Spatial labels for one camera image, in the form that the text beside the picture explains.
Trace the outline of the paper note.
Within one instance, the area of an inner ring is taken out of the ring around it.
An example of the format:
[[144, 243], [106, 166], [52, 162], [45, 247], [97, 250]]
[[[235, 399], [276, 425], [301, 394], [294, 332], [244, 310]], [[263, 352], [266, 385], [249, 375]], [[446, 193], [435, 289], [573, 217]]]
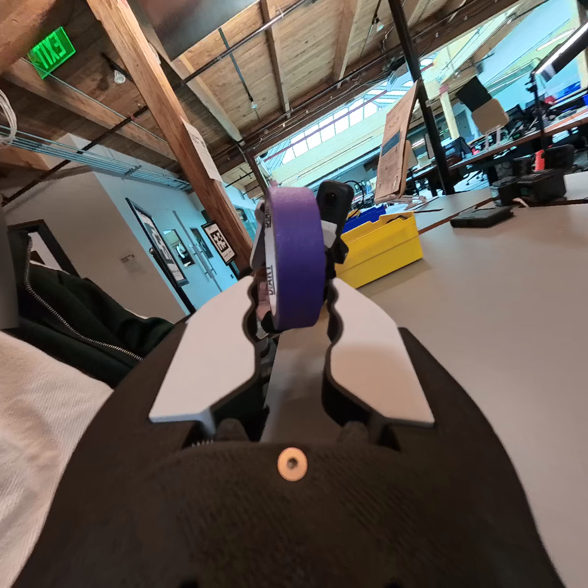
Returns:
[[211, 180], [216, 180], [220, 183], [223, 182], [221, 174], [218, 171], [216, 164], [210, 154], [210, 151], [199, 131], [187, 121], [183, 121], [183, 124], [187, 130], [187, 133], [192, 141], [192, 144], [200, 158], [204, 169]]

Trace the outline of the grey ceiling conduit bundle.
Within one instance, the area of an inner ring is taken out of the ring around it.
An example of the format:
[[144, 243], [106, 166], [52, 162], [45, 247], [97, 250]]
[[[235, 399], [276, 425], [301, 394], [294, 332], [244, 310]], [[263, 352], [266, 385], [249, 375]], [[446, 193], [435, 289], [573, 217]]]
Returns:
[[10, 201], [37, 188], [41, 184], [56, 179], [63, 179], [88, 172], [100, 172], [123, 179], [160, 185], [182, 192], [191, 192], [189, 182], [166, 173], [136, 158], [126, 160], [116, 158], [112, 153], [101, 155], [90, 149], [81, 149], [75, 145], [52, 141], [21, 130], [15, 131], [11, 141], [4, 147], [26, 151], [28, 154], [48, 156], [57, 160], [49, 169], [42, 170], [40, 175], [10, 196]]

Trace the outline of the wooden post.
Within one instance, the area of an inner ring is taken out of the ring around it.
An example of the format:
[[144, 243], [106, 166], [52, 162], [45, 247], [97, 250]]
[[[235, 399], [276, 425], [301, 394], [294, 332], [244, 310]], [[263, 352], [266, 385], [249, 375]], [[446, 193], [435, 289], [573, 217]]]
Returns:
[[236, 254], [239, 276], [250, 275], [252, 240], [220, 180], [195, 147], [180, 102], [126, 1], [88, 1], [161, 129], [196, 196]]

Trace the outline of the ceiling spotlight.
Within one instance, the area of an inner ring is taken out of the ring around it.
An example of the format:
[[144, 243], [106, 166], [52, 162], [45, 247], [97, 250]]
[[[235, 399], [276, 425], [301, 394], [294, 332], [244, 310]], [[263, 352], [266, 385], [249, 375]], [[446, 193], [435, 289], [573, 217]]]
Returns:
[[130, 76], [130, 73], [127, 72], [120, 64], [116, 63], [113, 59], [111, 59], [108, 55], [102, 54], [104, 60], [106, 60], [109, 67], [114, 72], [114, 81], [116, 84], [123, 84], [126, 81], [131, 81], [131, 83], [135, 83], [133, 78]]

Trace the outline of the dark green jacket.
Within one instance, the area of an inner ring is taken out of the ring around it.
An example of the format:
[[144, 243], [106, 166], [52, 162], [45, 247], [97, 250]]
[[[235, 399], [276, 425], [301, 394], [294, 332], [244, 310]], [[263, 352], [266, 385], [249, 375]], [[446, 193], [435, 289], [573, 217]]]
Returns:
[[8, 242], [18, 325], [4, 332], [111, 389], [175, 327], [125, 309], [87, 278], [33, 263], [26, 232], [9, 231]]

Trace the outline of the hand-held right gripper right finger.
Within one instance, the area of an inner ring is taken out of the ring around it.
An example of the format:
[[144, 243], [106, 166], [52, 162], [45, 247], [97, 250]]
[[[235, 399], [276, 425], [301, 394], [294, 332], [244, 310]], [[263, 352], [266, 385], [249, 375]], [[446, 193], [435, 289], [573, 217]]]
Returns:
[[337, 423], [435, 423], [396, 322], [370, 298], [334, 278], [327, 298], [329, 347], [322, 403]]

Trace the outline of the flat black device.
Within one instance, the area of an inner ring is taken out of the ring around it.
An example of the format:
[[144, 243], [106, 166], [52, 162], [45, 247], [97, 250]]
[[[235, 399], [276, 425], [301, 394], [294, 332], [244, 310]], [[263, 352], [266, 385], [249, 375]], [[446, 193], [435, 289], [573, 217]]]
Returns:
[[468, 210], [452, 217], [453, 228], [490, 228], [514, 217], [510, 207], [492, 207]]

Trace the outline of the tan backed monitor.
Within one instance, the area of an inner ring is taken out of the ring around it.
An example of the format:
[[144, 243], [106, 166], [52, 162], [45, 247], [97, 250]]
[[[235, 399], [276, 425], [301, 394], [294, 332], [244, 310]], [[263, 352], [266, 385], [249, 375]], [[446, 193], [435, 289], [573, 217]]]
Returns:
[[477, 76], [472, 77], [458, 92], [457, 99], [470, 111], [472, 119], [484, 137], [484, 147], [489, 148], [490, 136], [496, 134], [496, 143], [501, 141], [501, 130], [510, 117], [500, 102], [493, 98]]

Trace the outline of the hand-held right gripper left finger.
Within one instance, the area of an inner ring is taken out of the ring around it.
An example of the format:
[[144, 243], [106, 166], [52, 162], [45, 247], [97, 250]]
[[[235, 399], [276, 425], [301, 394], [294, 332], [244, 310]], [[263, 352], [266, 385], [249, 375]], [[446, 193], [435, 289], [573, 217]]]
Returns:
[[256, 295], [246, 276], [187, 320], [151, 423], [196, 421], [212, 433], [225, 418], [248, 419], [263, 409]]

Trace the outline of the yellow plastic bin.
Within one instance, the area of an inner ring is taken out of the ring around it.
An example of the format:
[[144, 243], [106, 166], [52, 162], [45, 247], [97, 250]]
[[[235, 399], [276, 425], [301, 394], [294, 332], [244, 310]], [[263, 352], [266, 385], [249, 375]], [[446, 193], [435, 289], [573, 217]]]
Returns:
[[342, 234], [349, 251], [336, 276], [357, 289], [423, 258], [415, 214], [381, 215]]

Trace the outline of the black pole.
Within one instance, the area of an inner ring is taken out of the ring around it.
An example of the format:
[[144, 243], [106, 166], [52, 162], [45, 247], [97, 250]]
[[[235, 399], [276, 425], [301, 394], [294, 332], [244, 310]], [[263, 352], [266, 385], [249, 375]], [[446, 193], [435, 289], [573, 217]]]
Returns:
[[435, 163], [442, 189], [445, 195], [453, 195], [455, 194], [454, 184], [450, 178], [449, 167], [445, 158], [445, 150], [440, 143], [440, 136], [435, 117], [428, 102], [428, 95], [422, 80], [420, 58], [417, 54], [415, 43], [410, 36], [405, 12], [400, 1], [389, 1], [388, 3], [392, 13], [394, 27], [401, 44], [402, 53], [407, 62], [411, 77], [417, 86], [417, 99], [419, 101], [423, 121], [435, 156]]

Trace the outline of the blue plastic bin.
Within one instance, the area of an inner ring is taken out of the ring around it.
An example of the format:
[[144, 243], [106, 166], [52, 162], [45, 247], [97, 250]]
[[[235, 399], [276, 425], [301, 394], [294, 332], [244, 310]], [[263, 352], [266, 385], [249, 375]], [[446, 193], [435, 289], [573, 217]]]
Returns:
[[367, 222], [377, 222], [379, 217], [386, 214], [386, 205], [381, 204], [369, 209], [355, 210], [357, 214], [349, 217], [344, 225], [343, 233], [351, 231]]

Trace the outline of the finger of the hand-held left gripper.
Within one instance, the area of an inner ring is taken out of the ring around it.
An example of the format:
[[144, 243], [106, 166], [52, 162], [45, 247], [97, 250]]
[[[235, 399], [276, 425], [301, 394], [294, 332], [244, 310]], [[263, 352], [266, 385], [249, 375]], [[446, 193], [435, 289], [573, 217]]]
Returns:
[[256, 233], [251, 252], [251, 269], [255, 274], [267, 274], [268, 256], [272, 257], [272, 214], [265, 200], [254, 210]]

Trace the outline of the light bar on black stand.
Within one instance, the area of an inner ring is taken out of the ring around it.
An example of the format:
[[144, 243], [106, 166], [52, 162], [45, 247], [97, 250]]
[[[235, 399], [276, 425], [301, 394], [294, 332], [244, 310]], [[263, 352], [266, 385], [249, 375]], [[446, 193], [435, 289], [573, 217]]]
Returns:
[[533, 95], [534, 119], [539, 131], [539, 139], [533, 140], [535, 153], [539, 153], [548, 148], [548, 137], [544, 123], [545, 116], [557, 116], [571, 108], [570, 99], [560, 100], [549, 105], [539, 96], [539, 82], [548, 82], [560, 73], [569, 63], [578, 55], [584, 53], [587, 49], [587, 22], [579, 25], [570, 36], [554, 50], [543, 58], [535, 69], [530, 73], [530, 84], [527, 90]]

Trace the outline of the purple masking tape roll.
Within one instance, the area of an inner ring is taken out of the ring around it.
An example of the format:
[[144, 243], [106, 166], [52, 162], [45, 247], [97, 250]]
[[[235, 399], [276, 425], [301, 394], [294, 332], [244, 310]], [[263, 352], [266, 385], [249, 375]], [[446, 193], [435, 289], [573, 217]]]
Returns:
[[324, 238], [314, 193], [306, 187], [269, 187], [264, 226], [274, 328], [312, 327], [323, 306], [326, 282]]

